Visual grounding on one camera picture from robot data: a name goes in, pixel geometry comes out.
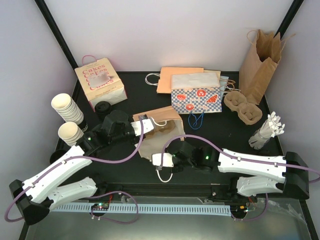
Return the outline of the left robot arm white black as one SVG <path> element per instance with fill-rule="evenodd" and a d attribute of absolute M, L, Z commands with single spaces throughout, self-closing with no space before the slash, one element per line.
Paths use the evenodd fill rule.
<path fill-rule="evenodd" d="M 31 226 L 42 221 L 57 207 L 82 198 L 94 198 L 98 190 L 96 182 L 86 177 L 67 185 L 62 183 L 92 162 L 118 165 L 133 158 L 143 141 L 144 118 L 137 121 L 121 110 L 108 114 L 103 123 L 80 137 L 64 155 L 35 176 L 9 184 L 13 198 L 6 209 L 4 219 L 8 223 L 23 220 Z M 119 160 L 96 158 L 93 155 L 124 140 L 135 141 L 135 150 Z"/>

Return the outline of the orange paper bag white handles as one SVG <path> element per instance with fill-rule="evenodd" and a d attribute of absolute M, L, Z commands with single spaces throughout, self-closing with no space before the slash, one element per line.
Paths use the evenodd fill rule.
<path fill-rule="evenodd" d="M 145 134 L 138 152 L 142 158 L 151 161 L 152 155 L 160 154 L 167 141 L 185 134 L 184 124 L 172 106 L 136 113 L 132 118 L 134 121 L 138 121 L 139 116 L 144 115 L 152 119 L 154 129 Z"/>

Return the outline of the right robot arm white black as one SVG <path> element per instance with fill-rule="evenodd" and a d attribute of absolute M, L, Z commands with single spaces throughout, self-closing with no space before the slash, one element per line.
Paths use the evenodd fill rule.
<path fill-rule="evenodd" d="M 259 194 L 281 194 L 287 198 L 307 200 L 309 174 L 306 163 L 295 152 L 284 156 L 259 156 L 234 152 L 224 148 L 218 151 L 210 146 L 194 147 L 186 141 L 175 140 L 161 155 L 160 163 L 172 171 L 191 167 L 198 171 L 237 173 L 230 191 L 244 197 Z"/>

